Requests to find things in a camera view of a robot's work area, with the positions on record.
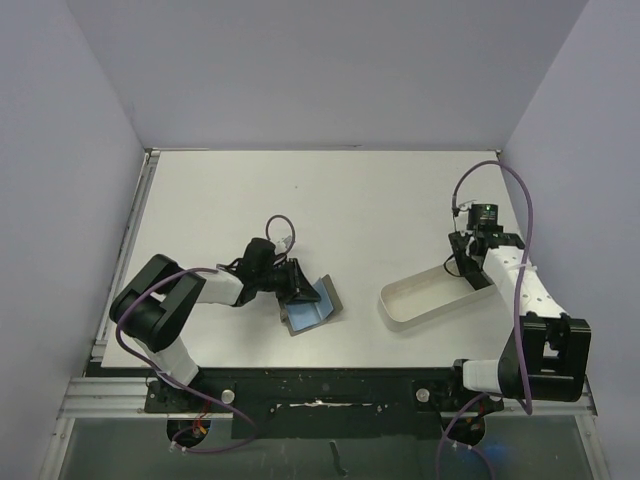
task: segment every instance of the white tray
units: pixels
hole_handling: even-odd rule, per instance
[[[496,292],[495,286],[474,290],[441,266],[404,278],[380,291],[379,310],[385,325],[405,330]]]

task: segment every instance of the white wall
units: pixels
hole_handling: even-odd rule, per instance
[[[586,0],[68,0],[145,146],[503,146]]]
[[[540,275],[593,328],[589,376],[614,479],[638,478],[639,25],[637,0],[591,0],[505,150],[532,191]]]
[[[142,149],[63,0],[0,15],[0,476],[35,478],[106,300]]]

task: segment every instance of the purple cable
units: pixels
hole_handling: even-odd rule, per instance
[[[242,420],[244,420],[245,422],[247,422],[249,425],[251,425],[254,429],[254,433],[240,441],[237,443],[233,443],[231,445],[227,445],[225,447],[218,447],[218,448],[205,448],[205,449],[194,449],[194,448],[186,448],[184,451],[185,452],[189,452],[189,453],[224,453],[224,452],[228,452],[230,450],[235,450],[236,448],[242,447],[244,445],[247,445],[248,443],[251,443],[252,441],[254,441],[256,439],[256,437],[258,436],[258,426],[256,425],[256,423],[246,414],[244,414],[243,412],[241,412],[240,410],[238,410],[235,407],[232,407],[231,405],[227,405],[225,403],[223,403],[222,401],[218,400],[217,398],[213,398],[205,393],[199,392],[198,390],[195,390],[187,385],[182,384],[181,382],[179,382],[178,380],[176,380],[175,378],[173,378],[171,375],[168,375],[164,372],[162,372],[160,370],[160,367],[158,367],[158,365],[156,365],[152,360],[148,359],[147,357],[145,357],[144,355],[139,354],[138,352],[136,352],[135,350],[133,350],[131,347],[129,347],[126,343],[124,343],[124,340],[122,338],[122,328],[124,326],[124,324],[126,323],[127,319],[129,318],[129,315],[131,315],[131,312],[133,312],[138,305],[140,305],[146,298],[148,298],[153,292],[155,292],[156,290],[158,290],[159,288],[161,288],[162,286],[166,285],[167,283],[170,283],[174,280],[177,280],[178,278],[188,274],[188,273],[198,273],[198,272],[205,272],[205,273],[218,273],[218,270],[215,270],[213,268],[190,268],[188,270],[183,270],[181,272],[178,272],[174,275],[170,275],[169,277],[165,278],[164,280],[159,281],[158,283],[156,283],[155,285],[149,287],[149,289],[147,289],[142,295],[140,295],[130,306],[129,308],[127,308],[125,310],[125,312],[122,314],[122,316],[120,317],[120,319],[118,320],[118,323],[116,325],[116,341],[118,342],[118,345],[120,345],[120,347],[122,347],[123,350],[129,352],[131,355],[133,355],[134,357],[142,360],[143,362],[145,362],[147,365],[149,365],[151,368],[153,368],[156,373],[158,374],[158,377],[162,378],[164,381],[166,381],[167,383],[174,385],[178,388],[181,388],[182,390],[189,392],[192,395],[195,395],[196,397],[200,397],[203,400],[207,400],[215,405],[218,405],[228,411],[230,411],[231,413],[237,415],[238,417],[240,417]],[[176,433],[173,438],[171,439],[172,442],[177,442],[177,438],[182,435],[184,432],[186,431],[186,429],[180,430],[178,433]]]
[[[269,218],[269,220],[267,220],[267,225],[264,227],[264,233],[265,233],[265,236],[267,237],[267,240],[271,241],[271,237],[269,236],[269,227],[271,226],[271,222],[273,222],[276,218],[280,218],[285,222],[287,222],[287,224],[289,225],[289,228],[291,229],[291,243],[289,244],[289,246],[284,252],[278,254],[279,258],[284,258],[289,254],[289,252],[291,251],[291,249],[296,243],[296,229],[293,226],[293,222],[289,220],[289,217],[287,217],[286,215],[281,215],[281,214],[273,215]]]
[[[533,413],[533,399],[531,397],[531,385],[529,384],[529,373],[527,372],[527,364],[524,360],[524,348],[522,346],[522,325],[520,323],[520,292],[522,291],[522,282],[524,280],[524,265],[526,265],[527,260],[529,260],[531,235],[533,234],[533,202],[531,201],[531,194],[529,193],[529,189],[525,185],[524,180],[522,180],[520,175],[518,175],[518,173],[513,168],[507,165],[503,165],[496,160],[486,160],[471,167],[466,171],[464,175],[462,175],[460,180],[458,180],[458,184],[456,185],[456,188],[453,189],[453,195],[451,196],[451,209],[453,210],[457,208],[458,190],[460,189],[460,185],[462,185],[462,182],[464,182],[464,180],[469,175],[471,175],[473,171],[485,165],[497,165],[503,170],[509,172],[513,176],[513,178],[515,178],[516,181],[520,184],[522,192],[524,193],[524,197],[527,200],[527,236],[524,241],[522,261],[520,262],[523,266],[518,269],[518,278],[516,279],[515,294],[513,296],[513,328],[516,333],[516,351],[518,353],[518,364],[520,366],[520,376],[522,378],[522,386],[524,389],[524,403],[521,403],[521,405],[527,415],[531,415]]]
[[[486,393],[480,393],[475,397],[473,397],[464,405],[464,407],[460,409],[458,413],[455,414],[455,416],[449,422],[449,425],[447,425],[447,428],[443,432],[442,438],[440,438],[440,442],[438,443],[438,449],[436,450],[436,479],[437,480],[440,480],[440,457],[442,456],[442,448],[444,447],[444,442],[446,442],[447,440],[449,440],[450,442],[453,441],[449,438],[449,433],[451,432],[451,429],[467,410],[469,410],[477,402],[479,402],[480,400],[488,396],[489,395],[487,395]],[[489,459],[484,454],[484,452],[482,452],[482,450],[479,450],[475,447],[471,447],[466,443],[458,442],[458,444],[463,445],[467,448],[470,447],[471,450],[474,451],[484,461],[484,463],[487,464],[487,468],[489,469],[489,474],[491,475],[491,480],[494,480],[496,478],[496,473],[493,470],[493,466],[491,465],[491,462],[489,462]]]

